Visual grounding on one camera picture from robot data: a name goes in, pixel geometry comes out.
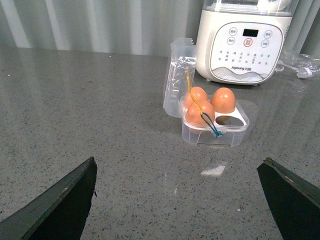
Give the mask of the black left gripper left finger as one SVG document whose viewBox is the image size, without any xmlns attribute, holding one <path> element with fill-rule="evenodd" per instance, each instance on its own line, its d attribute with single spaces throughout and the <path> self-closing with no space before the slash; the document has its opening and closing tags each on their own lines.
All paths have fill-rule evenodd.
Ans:
<svg viewBox="0 0 320 240">
<path fill-rule="evenodd" d="M 97 180 L 93 157 L 0 223 L 2 240 L 79 240 Z"/>
</svg>

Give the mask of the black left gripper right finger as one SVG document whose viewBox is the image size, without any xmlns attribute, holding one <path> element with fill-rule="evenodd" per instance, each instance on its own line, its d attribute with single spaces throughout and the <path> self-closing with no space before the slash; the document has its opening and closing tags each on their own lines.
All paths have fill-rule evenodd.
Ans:
<svg viewBox="0 0 320 240">
<path fill-rule="evenodd" d="M 257 168 L 269 209 L 284 240 L 320 238 L 320 188 L 272 158 Z"/>
</svg>

